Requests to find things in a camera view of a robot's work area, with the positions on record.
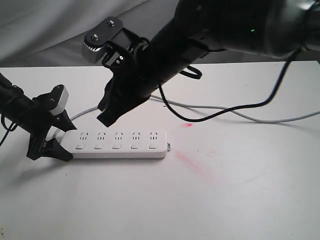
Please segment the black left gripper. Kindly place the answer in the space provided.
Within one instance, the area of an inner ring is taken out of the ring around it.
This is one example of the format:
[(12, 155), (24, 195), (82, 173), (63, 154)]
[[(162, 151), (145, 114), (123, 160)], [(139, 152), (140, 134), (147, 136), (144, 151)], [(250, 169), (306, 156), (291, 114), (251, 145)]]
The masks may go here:
[(47, 134), (52, 126), (64, 132), (76, 130), (76, 126), (64, 110), (62, 113), (53, 116), (49, 110), (56, 105), (50, 101), (56, 98), (55, 93), (44, 93), (33, 98), (34, 105), (28, 112), (30, 120), (30, 137), (26, 156), (29, 159), (37, 160), (41, 157), (53, 158), (64, 162), (73, 159), (73, 155), (65, 150), (56, 138), (46, 140)]

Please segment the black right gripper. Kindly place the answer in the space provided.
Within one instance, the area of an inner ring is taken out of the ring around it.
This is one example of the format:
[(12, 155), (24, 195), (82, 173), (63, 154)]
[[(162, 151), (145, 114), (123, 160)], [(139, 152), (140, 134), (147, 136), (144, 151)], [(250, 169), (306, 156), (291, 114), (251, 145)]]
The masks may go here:
[(149, 41), (124, 27), (109, 27), (99, 36), (106, 47), (101, 63), (112, 71), (113, 77), (106, 84), (98, 104), (101, 113), (97, 119), (110, 127), (150, 98), (151, 93), (143, 88), (147, 86), (146, 74), (154, 63), (149, 47), (156, 44), (159, 34)]

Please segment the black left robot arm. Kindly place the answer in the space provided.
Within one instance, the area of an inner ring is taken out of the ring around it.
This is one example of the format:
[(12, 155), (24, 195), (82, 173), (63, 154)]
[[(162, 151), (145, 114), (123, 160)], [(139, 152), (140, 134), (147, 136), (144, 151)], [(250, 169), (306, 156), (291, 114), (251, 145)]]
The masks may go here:
[(27, 158), (35, 161), (47, 157), (64, 162), (73, 159), (56, 138), (46, 140), (51, 127), (64, 132), (76, 129), (66, 111), (68, 97), (67, 88), (59, 84), (30, 99), (20, 87), (0, 76), (0, 123), (8, 132), (20, 127), (30, 134)]

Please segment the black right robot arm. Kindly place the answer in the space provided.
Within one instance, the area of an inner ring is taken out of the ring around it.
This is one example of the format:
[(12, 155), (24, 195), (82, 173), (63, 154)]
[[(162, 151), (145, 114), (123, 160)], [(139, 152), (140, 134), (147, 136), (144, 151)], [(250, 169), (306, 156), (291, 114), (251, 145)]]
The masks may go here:
[(98, 104), (106, 127), (146, 102), (155, 90), (191, 64), (224, 51), (284, 58), (269, 97), (234, 110), (259, 108), (276, 95), (292, 61), (320, 49), (317, 0), (181, 0), (174, 17), (152, 38), (132, 32), (108, 43), (103, 65), (113, 73)]

